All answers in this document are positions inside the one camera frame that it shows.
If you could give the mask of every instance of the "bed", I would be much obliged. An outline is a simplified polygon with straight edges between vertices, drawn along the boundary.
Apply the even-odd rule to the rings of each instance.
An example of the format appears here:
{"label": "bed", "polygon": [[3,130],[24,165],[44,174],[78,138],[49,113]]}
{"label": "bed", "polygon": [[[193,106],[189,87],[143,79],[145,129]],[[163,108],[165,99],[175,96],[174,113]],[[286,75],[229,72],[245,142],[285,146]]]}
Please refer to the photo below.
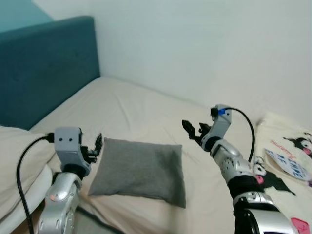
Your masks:
{"label": "bed", "polygon": [[[33,133],[52,132],[59,126],[79,126],[84,132],[83,144],[89,147],[94,146],[99,133],[115,139],[183,146],[186,209],[141,197],[89,197],[101,157],[83,180],[82,209],[126,234],[234,233],[232,199],[220,169],[208,153],[188,139],[181,125],[182,119],[211,124],[209,108],[118,79],[100,77],[91,17],[25,30],[13,32],[18,36],[7,37],[0,43],[0,51],[4,51],[1,45],[7,46],[5,43],[9,41],[19,45],[28,37],[33,37],[32,42],[37,40],[32,43],[33,48],[26,49],[24,45],[26,52],[18,60],[9,58],[12,61],[7,62],[14,67],[22,66],[26,73],[0,74],[1,82],[6,84],[0,88],[3,105],[0,124],[30,129]],[[25,60],[33,57],[36,63],[24,65]],[[4,103],[7,96],[12,98]],[[251,133],[245,119],[233,114],[225,138],[248,159]],[[59,171],[56,155],[48,166],[53,173]]]}

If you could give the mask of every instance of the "beige bed sheet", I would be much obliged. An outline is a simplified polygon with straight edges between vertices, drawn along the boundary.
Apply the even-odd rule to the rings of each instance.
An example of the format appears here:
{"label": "beige bed sheet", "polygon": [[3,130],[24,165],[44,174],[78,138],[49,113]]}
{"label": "beige bed sheet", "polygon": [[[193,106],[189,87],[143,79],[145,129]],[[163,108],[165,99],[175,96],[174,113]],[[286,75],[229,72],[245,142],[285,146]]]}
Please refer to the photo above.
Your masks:
{"label": "beige bed sheet", "polygon": [[[207,152],[188,139],[181,125],[187,119],[212,124],[210,109],[110,78],[98,78],[69,98],[32,128],[50,132],[58,126],[79,126],[83,144],[93,147],[105,137],[159,144],[181,144],[186,209],[162,200],[131,196],[88,197],[99,161],[83,180],[82,205],[105,223],[126,234],[234,233],[232,199],[220,169]],[[251,132],[245,119],[233,114],[225,137],[247,159]],[[54,157],[49,165],[59,170]]]}

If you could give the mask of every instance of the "silver robot arm segment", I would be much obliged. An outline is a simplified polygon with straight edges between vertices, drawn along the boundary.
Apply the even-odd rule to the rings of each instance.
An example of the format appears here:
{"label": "silver robot arm segment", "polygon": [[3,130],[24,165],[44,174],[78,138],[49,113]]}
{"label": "silver robot arm segment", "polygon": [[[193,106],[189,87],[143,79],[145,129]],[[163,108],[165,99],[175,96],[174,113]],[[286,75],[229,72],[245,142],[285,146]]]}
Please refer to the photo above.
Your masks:
{"label": "silver robot arm segment", "polygon": [[71,234],[74,213],[79,204],[82,179],[90,173],[102,148],[102,135],[95,149],[82,146],[82,131],[77,127],[57,128],[54,133],[55,151],[62,173],[46,194],[45,208],[39,220],[39,234]]}
{"label": "silver robot arm segment", "polygon": [[220,167],[233,199],[235,234],[296,234],[295,227],[274,205],[258,184],[250,164],[239,150],[223,139],[231,124],[231,110],[225,105],[211,109],[214,124],[200,123],[200,136],[187,120],[182,121],[189,138],[210,152]]}

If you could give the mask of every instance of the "cartoon character print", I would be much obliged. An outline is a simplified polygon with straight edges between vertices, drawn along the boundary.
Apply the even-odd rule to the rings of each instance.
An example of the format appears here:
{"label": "cartoon character print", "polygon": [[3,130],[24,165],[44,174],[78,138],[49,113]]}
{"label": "cartoon character print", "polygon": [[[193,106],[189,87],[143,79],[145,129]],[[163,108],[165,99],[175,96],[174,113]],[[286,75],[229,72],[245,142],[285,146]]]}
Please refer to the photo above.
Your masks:
{"label": "cartoon character print", "polygon": [[303,152],[305,152],[311,159],[312,159],[312,141],[311,141],[311,134],[309,133],[304,133],[307,136],[310,136],[309,139],[305,139],[303,137],[299,137],[297,139],[293,139],[293,138],[285,138],[283,137],[285,140],[289,140],[291,141],[295,148],[298,148],[300,150],[302,150]]}
{"label": "cartoon character print", "polygon": [[257,156],[255,158],[253,172],[256,174],[258,183],[264,189],[273,186],[278,191],[286,191],[296,196],[296,194],[287,187],[281,178],[278,178],[274,173],[268,172],[264,169],[264,161],[262,157]]}

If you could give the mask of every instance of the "white wall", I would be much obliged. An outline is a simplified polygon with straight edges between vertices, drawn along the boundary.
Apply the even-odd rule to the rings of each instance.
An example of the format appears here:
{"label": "white wall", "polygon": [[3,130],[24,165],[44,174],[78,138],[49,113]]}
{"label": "white wall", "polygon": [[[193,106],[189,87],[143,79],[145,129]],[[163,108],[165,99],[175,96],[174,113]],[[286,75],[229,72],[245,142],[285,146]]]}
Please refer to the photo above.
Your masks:
{"label": "white wall", "polygon": [[310,0],[34,0],[96,19],[103,75],[312,126]]}
{"label": "white wall", "polygon": [[52,19],[31,0],[0,0],[0,32],[50,21]]}

